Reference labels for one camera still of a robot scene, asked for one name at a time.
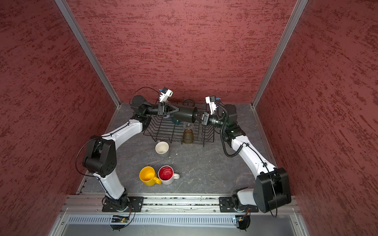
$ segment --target aluminum frame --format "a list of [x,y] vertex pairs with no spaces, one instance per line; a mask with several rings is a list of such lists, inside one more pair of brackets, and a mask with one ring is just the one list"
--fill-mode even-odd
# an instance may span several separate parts
[[100,77],[106,90],[111,96],[114,104],[116,105],[116,107],[120,107],[121,105],[120,99],[118,98],[114,88],[112,87],[110,81],[108,80],[108,77],[106,76],[104,70],[102,69],[100,62],[97,60],[97,57],[95,53],[93,52],[91,46],[89,45],[87,39],[85,38],[84,33],[81,31],[79,24],[77,23],[74,15],[72,14],[71,9],[68,6],[67,2],[65,0],[55,0],[55,2],[58,5],[60,11],[62,12],[64,18],[66,19],[68,25],[70,26],[72,32],[74,33],[77,40],[79,41],[88,59],[92,63],[95,71],[97,72],[97,75]]
[[266,73],[264,75],[264,78],[262,79],[262,82],[257,90],[257,93],[252,101],[253,109],[256,109],[257,104],[270,80],[270,77],[272,76],[274,69],[276,68],[278,64],[278,61],[280,60],[281,55],[284,52],[287,43],[289,42],[290,36],[293,33],[294,28],[297,25],[298,20],[302,15],[303,9],[305,8],[307,1],[308,0],[298,0],[297,3],[295,4],[293,12],[291,13],[289,21],[287,22],[285,30],[283,31],[283,34],[281,36],[280,42],[277,45],[276,51],[274,52],[272,60],[270,61],[268,69],[266,70]]
[[[235,213],[221,213],[219,210],[219,197],[229,197],[229,194],[133,194],[130,196],[143,196],[145,200],[143,202],[142,211],[136,213],[138,218],[138,224],[151,224],[150,221],[142,219],[150,218],[228,218],[233,219]],[[65,205],[61,210],[61,216],[57,220],[55,229],[50,233],[50,236],[61,236],[66,225],[70,224],[69,219],[72,217],[80,217],[87,219],[88,217],[111,217],[111,213],[102,212],[103,194],[81,194],[81,195],[69,195],[67,196]],[[278,208],[280,215],[289,215],[293,224],[294,232],[297,236],[308,236],[305,233],[305,225],[301,221],[301,212],[299,211],[296,198],[292,196],[292,202],[288,205]],[[251,215],[266,215],[266,213],[258,212],[251,213]],[[75,222],[73,224],[88,224],[86,221]],[[225,227],[218,222],[201,222],[198,226],[214,226]],[[166,225],[184,226],[185,220],[181,222],[168,222]]]

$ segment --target white bracket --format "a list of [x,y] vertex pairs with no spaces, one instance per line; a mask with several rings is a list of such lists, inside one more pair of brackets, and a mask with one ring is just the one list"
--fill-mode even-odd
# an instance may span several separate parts
[[173,94],[172,90],[167,88],[160,89],[160,93],[159,102],[165,102]]
[[206,103],[209,104],[210,107],[210,113],[213,115],[217,109],[217,105],[215,104],[215,100],[211,101],[210,97],[205,98]]

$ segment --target ventilation grille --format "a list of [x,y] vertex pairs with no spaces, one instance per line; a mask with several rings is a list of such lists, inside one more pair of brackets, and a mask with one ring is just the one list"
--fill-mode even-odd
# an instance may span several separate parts
[[234,225],[230,215],[226,216],[141,216],[135,224],[179,224],[179,225]]
[[71,215],[67,224],[108,225],[112,215]]
[[[134,225],[234,226],[233,215],[136,215]],[[71,215],[67,224],[109,225],[112,215]]]

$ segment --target black cable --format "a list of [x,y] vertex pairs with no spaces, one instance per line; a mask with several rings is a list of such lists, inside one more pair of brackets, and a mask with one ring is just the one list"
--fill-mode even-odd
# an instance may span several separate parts
[[[252,151],[254,151],[254,152],[256,153],[256,155],[259,157],[260,161],[263,163],[263,166],[266,168],[266,170],[267,170],[268,172],[270,172],[269,169],[268,169],[268,167],[266,166],[266,162],[264,162],[264,161],[261,159],[260,155],[259,155],[255,150],[253,150],[253,148],[250,147],[249,143],[242,143],[242,146],[243,146],[243,144],[245,144],[247,147],[249,147]],[[274,193],[274,199],[276,200],[276,216],[273,215],[272,211],[270,211],[270,214],[271,214],[274,218],[277,218],[277,197],[276,197],[276,191],[274,190],[274,187],[273,187],[273,180],[272,180],[272,177],[271,177],[270,175],[269,175],[269,178],[270,178],[270,183],[272,184],[272,189],[273,189],[273,193]]]
[[239,154],[239,152],[240,152],[240,151],[242,150],[242,148],[243,148],[243,145],[240,145],[240,147],[238,148],[238,150],[237,150],[235,153],[233,153],[233,154],[228,154],[228,153],[227,153],[226,145],[225,145],[225,141],[223,140],[223,132],[224,132],[224,130],[225,130],[226,123],[227,123],[227,120],[228,120],[228,112],[227,112],[226,108],[225,108],[223,105],[220,104],[220,101],[219,101],[219,102],[216,102],[216,105],[217,105],[218,107],[222,108],[223,111],[224,111],[224,113],[225,113],[225,119],[224,119],[224,121],[223,121],[223,125],[222,125],[222,127],[221,127],[221,129],[220,129],[220,141],[221,141],[221,143],[222,143],[223,152],[225,153],[225,155],[226,155],[227,157],[234,157],[234,156],[236,156],[237,154]]
[[134,218],[135,218],[135,214],[136,214],[136,211],[135,211],[135,209],[134,209],[134,216],[133,216],[133,219],[132,219],[127,225],[125,225],[125,227],[128,226],[131,222],[133,222],[133,220],[134,220]]
[[[153,89],[153,88],[151,88],[151,87],[144,86],[144,87],[142,87],[142,88],[150,88],[150,89],[152,89],[153,91],[157,92],[157,93],[160,95],[160,92],[156,91],[155,89]],[[131,102],[131,99],[133,98],[134,94],[135,94],[136,92],[138,92],[139,90],[141,90],[142,88],[136,90],[136,91],[133,93],[133,95],[131,95],[130,100],[129,100],[129,105],[131,105],[130,102]]]

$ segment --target black wire dish rack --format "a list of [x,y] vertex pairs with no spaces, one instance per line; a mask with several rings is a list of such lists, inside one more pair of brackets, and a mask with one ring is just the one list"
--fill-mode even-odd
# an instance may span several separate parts
[[[179,102],[171,102],[170,104],[175,105],[179,104]],[[183,105],[195,105],[195,103],[191,102],[183,102]],[[200,103],[196,105],[198,111],[209,111],[209,106],[206,103]],[[214,142],[214,127],[213,126],[203,126],[198,121],[195,121],[193,124],[193,143],[202,144],[205,146],[205,143]],[[161,141],[169,141],[172,142],[181,142],[183,144],[184,134],[184,122],[180,122],[178,125],[172,122],[171,118],[163,118],[161,116],[152,116],[150,125],[144,130],[143,132],[146,136],[151,136],[152,139],[157,142],[157,140]]]

